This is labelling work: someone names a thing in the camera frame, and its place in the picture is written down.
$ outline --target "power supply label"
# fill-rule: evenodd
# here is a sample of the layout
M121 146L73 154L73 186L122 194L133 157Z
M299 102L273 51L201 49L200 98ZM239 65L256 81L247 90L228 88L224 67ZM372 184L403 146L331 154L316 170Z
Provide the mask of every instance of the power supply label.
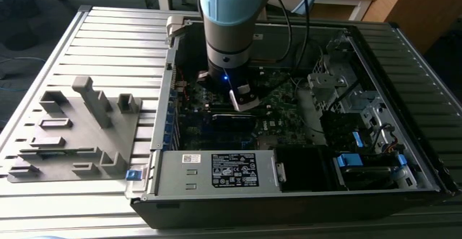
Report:
M211 184L215 188L257 187L255 154L212 154Z

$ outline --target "green circuit board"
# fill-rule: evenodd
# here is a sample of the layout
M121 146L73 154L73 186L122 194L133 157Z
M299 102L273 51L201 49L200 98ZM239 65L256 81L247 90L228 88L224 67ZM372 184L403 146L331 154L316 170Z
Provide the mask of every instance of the green circuit board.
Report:
M285 74L276 69L260 70L256 84L271 87ZM276 144L308 142L291 81L275 89L260 106L243 113L233 110L227 97L212 94L195 82L180 84L184 86L177 90L183 93L179 122L184 150L267 150ZM252 125L241 132L211 131L208 123L213 115L248 117Z

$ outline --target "blue tab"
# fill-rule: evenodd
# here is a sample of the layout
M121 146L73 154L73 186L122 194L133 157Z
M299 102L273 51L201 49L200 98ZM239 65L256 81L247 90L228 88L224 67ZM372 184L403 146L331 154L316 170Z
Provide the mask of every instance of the blue tab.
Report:
M363 143L361 143L361 140L360 140L360 137L359 137L359 133L357 132L352 132L352 137L356 140L357 147L363 147Z
M341 154L339 157L336 157L336 162L339 163L340 167L363 166L359 154Z
M407 160L406 160L404 155L398 154L398 161L399 161L400 166L407 165Z
M125 180L140 181L142 172L140 170L126 170Z

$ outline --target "sticker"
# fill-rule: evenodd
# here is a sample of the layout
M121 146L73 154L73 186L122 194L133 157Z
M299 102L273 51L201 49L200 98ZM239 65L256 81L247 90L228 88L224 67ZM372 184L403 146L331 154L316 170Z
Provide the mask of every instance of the sticker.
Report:
M253 40L263 40L263 34L253 34Z
M212 154L211 184L215 188L257 187L255 154Z
M183 154L183 163L200 163L200 154Z

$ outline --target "light blue robot arm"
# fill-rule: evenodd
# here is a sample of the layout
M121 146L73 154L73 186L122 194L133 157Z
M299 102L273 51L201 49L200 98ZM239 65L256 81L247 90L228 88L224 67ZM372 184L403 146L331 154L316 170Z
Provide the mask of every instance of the light blue robot arm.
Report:
M245 111L260 103L256 88L245 73L255 22L267 2L268 0L200 0L208 72L199 78L209 78L215 89L228 92L236 111Z

